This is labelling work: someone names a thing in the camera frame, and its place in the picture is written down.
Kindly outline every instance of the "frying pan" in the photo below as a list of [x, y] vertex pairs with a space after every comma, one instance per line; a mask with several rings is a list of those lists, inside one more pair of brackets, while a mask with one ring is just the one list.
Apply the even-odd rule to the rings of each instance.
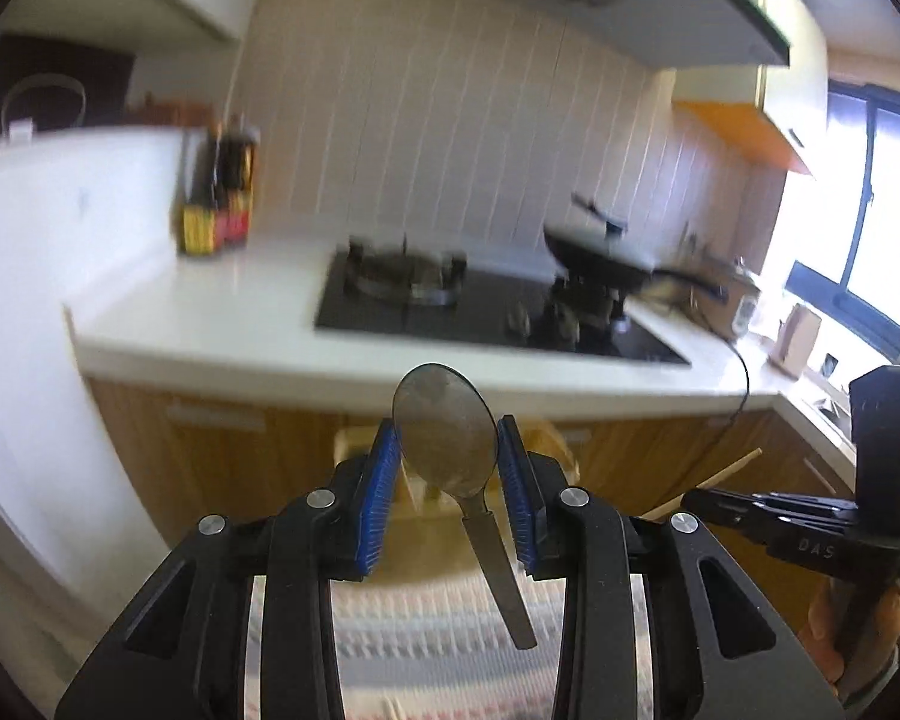
[[543, 226], [543, 240], [548, 250], [571, 275], [618, 290], [621, 295], [638, 292], [650, 279], [672, 278], [703, 290], [715, 300], [727, 302], [724, 287], [679, 269], [660, 268], [653, 255], [623, 239], [626, 225], [602, 213], [592, 200], [574, 194], [573, 203], [605, 223], [607, 231]]

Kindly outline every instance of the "screw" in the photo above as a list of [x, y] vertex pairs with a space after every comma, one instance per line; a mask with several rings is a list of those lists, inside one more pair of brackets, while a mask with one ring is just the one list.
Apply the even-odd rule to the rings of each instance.
[[219, 514], [207, 514], [197, 525], [197, 529], [204, 536], [216, 536], [223, 528], [226, 528], [226, 519]]
[[560, 492], [560, 499], [567, 506], [573, 507], [586, 506], [590, 502], [590, 496], [586, 490], [581, 490], [580, 488], [564, 488]]
[[333, 490], [321, 488], [320, 490], [314, 490], [307, 496], [307, 506], [311, 509], [326, 509], [328, 506], [333, 506], [336, 499], [337, 497], [333, 495]]
[[700, 526], [697, 518], [693, 514], [687, 512], [677, 512], [670, 518], [670, 524], [674, 526], [674, 530], [681, 533], [693, 533]]

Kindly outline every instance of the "power cord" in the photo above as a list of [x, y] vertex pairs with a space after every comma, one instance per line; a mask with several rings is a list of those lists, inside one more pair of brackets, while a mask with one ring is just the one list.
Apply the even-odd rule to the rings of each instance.
[[[694, 313], [695, 319], [699, 319], [708, 331], [713, 333], [713, 335], [715, 335], [715, 336], [717, 335], [716, 331], [713, 329], [713, 326], [710, 324], [710, 322], [708, 322], [707, 318], [700, 311], [700, 308], [698, 308], [696, 295], [694, 295], [693, 292], [690, 293], [690, 310]], [[749, 391], [751, 390], [751, 382], [749, 381], [749, 368], [746, 367], [746, 361], [744, 360], [744, 356], [740, 353], [740, 350], [733, 344], [733, 341], [727, 341], [726, 338], [723, 338], [721, 336], [717, 336], [717, 337], [720, 338], [720, 340], [723, 341], [727, 345], [727, 348], [736, 355], [737, 360], [740, 361], [740, 365], [743, 367], [744, 377], [746, 379], [746, 389], [744, 390], [744, 396], [740, 400], [740, 405], [737, 406], [737, 410], [735, 410], [735, 412], [732, 413], [732, 415], [730, 415], [730, 421], [725, 425], [724, 429], [722, 429], [722, 431], [720, 431], [720, 433], [717, 433], [717, 435], [715, 435], [713, 437], [713, 439], [710, 442], [708, 442], [708, 444], [705, 447], [703, 447], [703, 450], [701, 450], [701, 452], [698, 453], [698, 455], [694, 459], [693, 463], [689, 464], [689, 466], [687, 466], [687, 470], [684, 471], [684, 473], [679, 477], [679, 479], [677, 479], [677, 482], [674, 482], [674, 485], [672, 485], [672, 487], [669, 489], [668, 493], [663, 497], [663, 500], [665, 500], [665, 501], [670, 500], [671, 498], [678, 495], [680, 491], [682, 491], [683, 486], [686, 484], [687, 479], [689, 479], [690, 476], [693, 474], [694, 469], [696, 469], [697, 466], [699, 466], [704, 460], [706, 460], [706, 458], [710, 454], [710, 452], [712, 452], [714, 450], [714, 448], [725, 437], [727, 437], [727, 433], [730, 432], [730, 429], [736, 424], [737, 419], [740, 418], [741, 413], [744, 412], [744, 408], [746, 408], [746, 401], [749, 401]]]

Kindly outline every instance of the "human hand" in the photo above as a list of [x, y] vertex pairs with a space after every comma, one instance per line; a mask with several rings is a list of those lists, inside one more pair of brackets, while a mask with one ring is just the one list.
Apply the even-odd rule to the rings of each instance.
[[[797, 638], [831, 685], [836, 685], [845, 669], [844, 659], [833, 647], [837, 632], [834, 617], [830, 582], [825, 581], [810, 604], [807, 624]], [[888, 589], [877, 605], [874, 633], [874, 638], [861, 643], [861, 650], [853, 659], [854, 681], [860, 685], [867, 685], [880, 675], [900, 638], [900, 593], [896, 587]], [[862, 670], [856, 667], [858, 661]]]

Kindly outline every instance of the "kitchen counter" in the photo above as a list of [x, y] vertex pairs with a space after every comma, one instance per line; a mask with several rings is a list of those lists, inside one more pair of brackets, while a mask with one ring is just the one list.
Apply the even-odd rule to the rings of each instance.
[[[97, 300], [97, 310], [73, 312], [77, 364], [86, 375], [173, 391], [370, 415], [386, 413], [397, 383], [423, 362], [459, 370], [498, 415], [720, 415], [743, 397], [743, 367], [725, 343], [636, 300], [626, 305], [631, 317], [690, 365], [314, 330], [333, 251], [266, 241], [168, 262], [103, 308]], [[737, 348], [751, 377], [746, 408], [776, 410], [852, 485], [853, 446], [807, 402], [823, 393], [771, 367], [757, 338]]]

